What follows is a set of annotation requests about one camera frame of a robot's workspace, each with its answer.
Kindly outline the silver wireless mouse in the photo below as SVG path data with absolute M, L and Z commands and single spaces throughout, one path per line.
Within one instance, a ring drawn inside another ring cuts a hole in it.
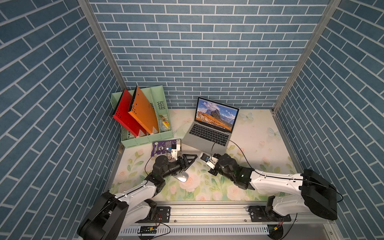
M 180 173 L 176 173 L 175 175 L 173 175 L 173 177 L 175 179 L 177 179 L 178 181 L 185 183 L 188 180 L 189 175 L 186 172 L 180 172 Z

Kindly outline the silver laptop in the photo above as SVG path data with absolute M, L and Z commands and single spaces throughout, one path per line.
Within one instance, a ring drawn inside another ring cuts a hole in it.
M 226 153 L 239 108 L 198 97 L 194 121 L 182 144 L 207 154 Z

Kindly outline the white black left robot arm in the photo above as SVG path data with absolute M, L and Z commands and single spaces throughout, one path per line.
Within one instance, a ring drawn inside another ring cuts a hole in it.
M 117 195 L 105 192 L 97 198 L 77 234 L 84 240 L 115 240 L 122 229 L 138 221 L 154 221 L 157 203 L 151 198 L 162 191 L 166 177 L 184 172 L 197 158 L 183 154 L 171 162 L 165 155 L 157 156 L 153 170 L 138 186 Z

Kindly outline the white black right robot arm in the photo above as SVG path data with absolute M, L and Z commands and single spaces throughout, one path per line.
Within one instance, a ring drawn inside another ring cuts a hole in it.
M 220 174 L 242 190 L 269 193 L 265 212 L 270 219 L 296 213 L 312 213 L 332 221 L 338 218 L 336 187 L 313 170 L 284 175 L 242 167 L 228 154 L 202 153 L 200 158 L 212 175 Z

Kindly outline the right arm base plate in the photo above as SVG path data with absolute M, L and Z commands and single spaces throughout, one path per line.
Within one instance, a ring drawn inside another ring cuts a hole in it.
M 248 212 L 250 213 L 252 222 L 291 222 L 291 216 L 281 216 L 274 212 L 273 201 L 275 196 L 268 197 L 266 206 L 249 206 Z

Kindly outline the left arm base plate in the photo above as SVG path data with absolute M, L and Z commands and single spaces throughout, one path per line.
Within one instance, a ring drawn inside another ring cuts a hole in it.
M 171 216 L 171 207 L 157 207 L 156 210 L 150 210 L 148 216 L 136 223 L 169 223 Z

